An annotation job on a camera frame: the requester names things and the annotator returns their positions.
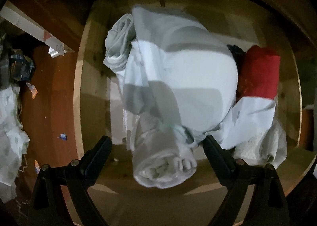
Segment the grey white rolled cloth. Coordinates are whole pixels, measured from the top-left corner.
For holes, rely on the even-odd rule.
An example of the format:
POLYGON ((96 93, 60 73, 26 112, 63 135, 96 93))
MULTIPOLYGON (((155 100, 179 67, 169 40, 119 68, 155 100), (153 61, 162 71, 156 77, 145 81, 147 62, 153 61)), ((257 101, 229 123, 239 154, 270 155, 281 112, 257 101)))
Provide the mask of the grey white rolled cloth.
POLYGON ((114 73, 123 71, 132 48, 131 42, 135 37, 133 16, 124 14, 107 33, 103 64, 114 73))

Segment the dark blue underwear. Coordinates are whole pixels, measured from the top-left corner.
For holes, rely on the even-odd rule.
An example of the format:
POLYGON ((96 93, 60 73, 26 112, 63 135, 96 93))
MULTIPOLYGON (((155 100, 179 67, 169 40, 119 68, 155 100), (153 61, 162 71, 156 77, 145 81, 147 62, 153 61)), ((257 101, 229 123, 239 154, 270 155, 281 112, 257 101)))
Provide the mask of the dark blue underwear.
POLYGON ((238 73, 240 73, 243 63, 244 63, 244 59, 246 56, 246 52, 244 52, 240 47, 238 47, 237 45, 227 45, 227 48, 230 50, 231 54, 233 55, 233 58, 236 62, 236 66, 238 69, 238 73))

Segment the dark blue plastic bag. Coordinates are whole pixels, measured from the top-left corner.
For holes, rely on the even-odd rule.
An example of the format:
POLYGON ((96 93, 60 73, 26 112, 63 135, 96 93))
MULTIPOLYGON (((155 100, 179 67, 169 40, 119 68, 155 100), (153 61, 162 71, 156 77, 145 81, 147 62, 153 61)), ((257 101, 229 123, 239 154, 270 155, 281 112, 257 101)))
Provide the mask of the dark blue plastic bag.
POLYGON ((35 62, 24 55, 20 49, 9 52, 9 70, 11 80, 16 83, 31 81, 35 72, 35 62))

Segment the white dotted fabric pile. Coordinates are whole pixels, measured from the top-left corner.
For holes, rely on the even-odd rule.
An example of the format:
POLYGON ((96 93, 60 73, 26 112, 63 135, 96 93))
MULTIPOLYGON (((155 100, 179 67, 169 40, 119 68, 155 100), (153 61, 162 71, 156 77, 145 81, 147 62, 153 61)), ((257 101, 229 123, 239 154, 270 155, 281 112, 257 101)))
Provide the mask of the white dotted fabric pile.
POLYGON ((1 201, 16 197, 15 180, 27 153, 29 137, 18 115, 20 87, 10 84, 1 90, 1 201))

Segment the orange wrapper on floor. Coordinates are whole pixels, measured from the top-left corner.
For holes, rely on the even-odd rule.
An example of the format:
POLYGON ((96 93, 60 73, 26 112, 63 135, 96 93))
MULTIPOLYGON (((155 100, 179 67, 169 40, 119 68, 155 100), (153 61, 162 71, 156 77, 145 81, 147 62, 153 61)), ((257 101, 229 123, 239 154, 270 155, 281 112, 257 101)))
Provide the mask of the orange wrapper on floor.
POLYGON ((35 85, 31 85, 30 83, 26 83, 26 85, 31 91, 32 99, 35 99, 36 95, 38 94, 38 90, 36 89, 35 85))

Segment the red knitted garment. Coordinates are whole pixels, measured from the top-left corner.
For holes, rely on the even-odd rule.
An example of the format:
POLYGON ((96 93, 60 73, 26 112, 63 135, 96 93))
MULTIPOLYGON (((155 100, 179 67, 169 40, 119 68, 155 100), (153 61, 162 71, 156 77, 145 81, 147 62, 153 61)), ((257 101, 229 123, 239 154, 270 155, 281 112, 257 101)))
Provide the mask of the red knitted garment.
POLYGON ((245 54, 238 79, 238 98, 273 100, 278 92, 281 57, 271 48, 252 46, 245 54))

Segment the white patterned cover cloth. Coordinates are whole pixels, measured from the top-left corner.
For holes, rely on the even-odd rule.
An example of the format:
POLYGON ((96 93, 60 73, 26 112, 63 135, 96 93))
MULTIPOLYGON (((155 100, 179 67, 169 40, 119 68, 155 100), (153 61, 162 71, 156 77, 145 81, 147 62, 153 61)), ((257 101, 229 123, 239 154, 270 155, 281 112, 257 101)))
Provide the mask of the white patterned cover cloth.
POLYGON ((42 26, 37 24, 9 1, 2 7, 1 17, 21 29, 23 32, 28 33, 49 46, 48 54, 52 58, 63 56, 67 52, 72 52, 68 46, 42 28, 42 26))

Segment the orange blue wrapper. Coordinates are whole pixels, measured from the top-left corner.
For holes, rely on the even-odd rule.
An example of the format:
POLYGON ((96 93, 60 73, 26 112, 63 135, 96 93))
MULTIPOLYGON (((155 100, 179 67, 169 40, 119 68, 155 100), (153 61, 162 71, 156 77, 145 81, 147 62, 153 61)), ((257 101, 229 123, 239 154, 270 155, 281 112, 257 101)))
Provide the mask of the orange blue wrapper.
POLYGON ((40 167, 37 160, 34 161, 34 169, 35 169, 36 174, 39 174, 41 167, 40 167))

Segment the grey white sock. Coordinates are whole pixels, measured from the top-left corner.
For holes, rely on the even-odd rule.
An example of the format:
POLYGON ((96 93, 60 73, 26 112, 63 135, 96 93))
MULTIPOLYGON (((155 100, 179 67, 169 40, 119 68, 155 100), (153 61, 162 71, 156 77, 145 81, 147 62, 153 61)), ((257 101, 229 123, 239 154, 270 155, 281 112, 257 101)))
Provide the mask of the grey white sock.
POLYGON ((278 120, 273 120, 271 128, 262 138, 253 138, 237 145, 233 157, 251 166, 269 163, 278 168, 287 158, 286 132, 278 120))

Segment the white towel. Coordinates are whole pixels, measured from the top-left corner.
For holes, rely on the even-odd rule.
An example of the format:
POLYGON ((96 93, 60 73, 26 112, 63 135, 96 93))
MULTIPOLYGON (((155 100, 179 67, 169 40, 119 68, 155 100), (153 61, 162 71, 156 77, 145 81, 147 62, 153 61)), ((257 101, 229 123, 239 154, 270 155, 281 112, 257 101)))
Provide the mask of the white towel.
POLYGON ((166 189, 183 183, 196 172, 196 146, 185 127, 141 114, 130 136, 134 179, 146 188, 166 189))

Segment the blue wrapper on floor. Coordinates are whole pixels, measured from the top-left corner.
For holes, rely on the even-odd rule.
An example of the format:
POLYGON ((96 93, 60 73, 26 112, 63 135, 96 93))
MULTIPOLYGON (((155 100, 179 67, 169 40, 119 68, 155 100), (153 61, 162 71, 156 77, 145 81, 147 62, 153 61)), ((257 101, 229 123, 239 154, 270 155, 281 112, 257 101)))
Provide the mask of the blue wrapper on floor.
POLYGON ((60 134, 59 138, 60 138, 61 140, 66 141, 66 140, 67 140, 67 135, 66 135, 65 133, 60 134))

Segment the large white cloth bundle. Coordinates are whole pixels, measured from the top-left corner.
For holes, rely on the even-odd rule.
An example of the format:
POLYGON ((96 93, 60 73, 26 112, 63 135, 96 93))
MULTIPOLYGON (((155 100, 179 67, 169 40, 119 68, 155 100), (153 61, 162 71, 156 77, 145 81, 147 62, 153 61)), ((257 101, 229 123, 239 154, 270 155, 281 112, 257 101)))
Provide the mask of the large white cloth bundle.
POLYGON ((274 100, 236 100, 236 62, 200 22, 143 6, 129 14, 136 37, 120 80, 126 110, 185 127, 197 143, 211 135, 224 149, 268 132, 274 100))

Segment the wooden drawer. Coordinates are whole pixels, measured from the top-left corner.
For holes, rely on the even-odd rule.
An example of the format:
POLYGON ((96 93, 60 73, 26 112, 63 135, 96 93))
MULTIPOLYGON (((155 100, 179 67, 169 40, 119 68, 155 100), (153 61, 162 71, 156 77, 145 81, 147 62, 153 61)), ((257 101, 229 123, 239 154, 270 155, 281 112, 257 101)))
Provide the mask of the wooden drawer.
POLYGON ((282 16, 247 0, 97 1, 74 81, 78 154, 108 146, 84 225, 234 225, 271 213, 315 162, 282 16))

